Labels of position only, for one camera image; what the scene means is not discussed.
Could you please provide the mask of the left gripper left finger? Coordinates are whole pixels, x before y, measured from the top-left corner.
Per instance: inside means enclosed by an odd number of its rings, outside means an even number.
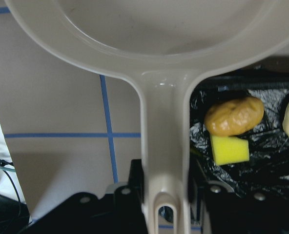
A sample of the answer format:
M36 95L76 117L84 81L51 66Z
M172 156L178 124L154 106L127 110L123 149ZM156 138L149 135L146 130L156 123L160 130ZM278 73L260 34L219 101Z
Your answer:
M116 184L101 199L81 192L72 195L24 230L26 234L145 234L142 162L133 159L128 182Z

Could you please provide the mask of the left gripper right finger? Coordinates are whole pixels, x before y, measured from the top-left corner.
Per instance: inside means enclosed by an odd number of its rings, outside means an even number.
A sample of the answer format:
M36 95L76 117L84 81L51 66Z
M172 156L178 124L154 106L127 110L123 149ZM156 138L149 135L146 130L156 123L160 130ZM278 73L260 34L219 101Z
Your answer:
M203 234L289 234L289 201L255 190L239 197L201 170L188 172L192 224Z

